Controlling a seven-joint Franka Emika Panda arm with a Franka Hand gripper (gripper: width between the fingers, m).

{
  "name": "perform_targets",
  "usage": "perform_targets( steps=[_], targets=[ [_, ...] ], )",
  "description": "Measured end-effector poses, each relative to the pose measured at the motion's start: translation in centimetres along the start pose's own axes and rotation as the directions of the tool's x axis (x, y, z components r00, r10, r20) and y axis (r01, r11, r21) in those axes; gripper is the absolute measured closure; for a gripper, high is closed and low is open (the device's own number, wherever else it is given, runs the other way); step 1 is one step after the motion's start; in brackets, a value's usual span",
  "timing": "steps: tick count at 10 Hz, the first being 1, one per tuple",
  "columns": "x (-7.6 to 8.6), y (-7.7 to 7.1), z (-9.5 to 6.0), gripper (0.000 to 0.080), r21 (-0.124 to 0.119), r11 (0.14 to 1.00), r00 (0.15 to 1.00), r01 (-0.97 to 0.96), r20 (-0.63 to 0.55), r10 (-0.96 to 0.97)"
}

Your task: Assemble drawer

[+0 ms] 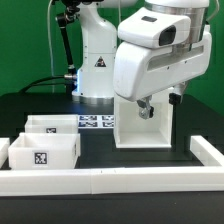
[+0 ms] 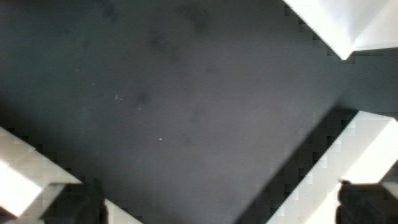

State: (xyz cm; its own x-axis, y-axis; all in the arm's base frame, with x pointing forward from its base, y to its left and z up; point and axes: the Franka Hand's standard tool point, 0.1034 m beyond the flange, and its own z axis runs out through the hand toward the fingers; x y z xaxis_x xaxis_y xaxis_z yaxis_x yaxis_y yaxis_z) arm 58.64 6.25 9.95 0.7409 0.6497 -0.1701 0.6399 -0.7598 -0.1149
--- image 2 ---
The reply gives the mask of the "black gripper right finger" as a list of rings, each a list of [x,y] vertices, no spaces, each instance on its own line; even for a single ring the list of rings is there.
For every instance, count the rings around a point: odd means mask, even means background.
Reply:
[[[345,183],[338,200],[336,224],[398,224],[397,183]]]

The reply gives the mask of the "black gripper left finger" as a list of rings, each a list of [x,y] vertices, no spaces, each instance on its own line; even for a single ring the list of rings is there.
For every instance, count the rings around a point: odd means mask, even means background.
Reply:
[[[68,184],[41,215],[45,224],[109,224],[102,182]]]

